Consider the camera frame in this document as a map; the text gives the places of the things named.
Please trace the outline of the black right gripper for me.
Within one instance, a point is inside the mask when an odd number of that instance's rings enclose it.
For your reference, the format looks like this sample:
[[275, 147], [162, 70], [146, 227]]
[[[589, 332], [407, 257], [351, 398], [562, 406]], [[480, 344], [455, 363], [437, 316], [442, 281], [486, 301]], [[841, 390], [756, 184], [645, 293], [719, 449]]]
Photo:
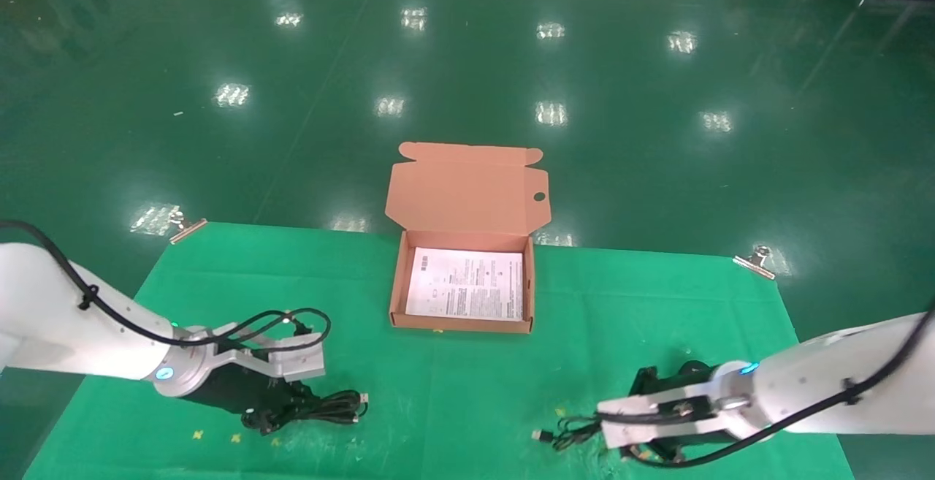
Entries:
[[[629, 390], [631, 395], [651, 395], [659, 392], [668, 392], [685, 386], [695, 386], [710, 381], [714, 376], [716, 367], [712, 367], [698, 360], [689, 360], [682, 364], [674, 376], [661, 378], [657, 367], [643, 367], [640, 369]], [[677, 464], [687, 460], [684, 451], [691, 446], [707, 446], [707, 444], [733, 443], [733, 436], [728, 431], [718, 430], [711, 433], [696, 433], [675, 435], [650, 441], [645, 444], [623, 446], [619, 450], [622, 461], [640, 463]]]

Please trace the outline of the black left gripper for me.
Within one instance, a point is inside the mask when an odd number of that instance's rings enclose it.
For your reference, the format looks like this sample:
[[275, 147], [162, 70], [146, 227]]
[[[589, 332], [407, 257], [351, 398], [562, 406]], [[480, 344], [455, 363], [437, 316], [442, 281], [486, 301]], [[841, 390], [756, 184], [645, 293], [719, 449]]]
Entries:
[[242, 414], [244, 428], [260, 435], [280, 429], [278, 416], [288, 411], [314, 411], [320, 405], [320, 397], [301, 381], [265, 376], [237, 364], [211, 370], [183, 400]]

